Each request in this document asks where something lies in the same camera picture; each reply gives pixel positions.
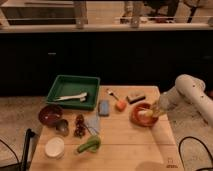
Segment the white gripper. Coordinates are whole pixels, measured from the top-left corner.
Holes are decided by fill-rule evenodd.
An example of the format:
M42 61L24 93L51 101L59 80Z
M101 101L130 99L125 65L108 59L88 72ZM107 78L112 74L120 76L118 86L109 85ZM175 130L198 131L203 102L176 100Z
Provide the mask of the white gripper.
M151 105L150 109L153 111L153 117L160 117L165 114L165 111L174 109L180 102L180 94L175 88L163 92L158 103L155 102Z

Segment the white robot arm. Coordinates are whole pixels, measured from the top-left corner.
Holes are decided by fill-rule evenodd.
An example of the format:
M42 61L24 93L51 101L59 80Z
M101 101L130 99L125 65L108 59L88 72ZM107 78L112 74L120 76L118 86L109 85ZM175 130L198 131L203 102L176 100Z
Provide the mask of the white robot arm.
M179 75L174 86L163 92L151 109L155 117L173 110L181 101L187 101L195 106L203 119L213 127L213 100L205 94L205 82L188 74Z

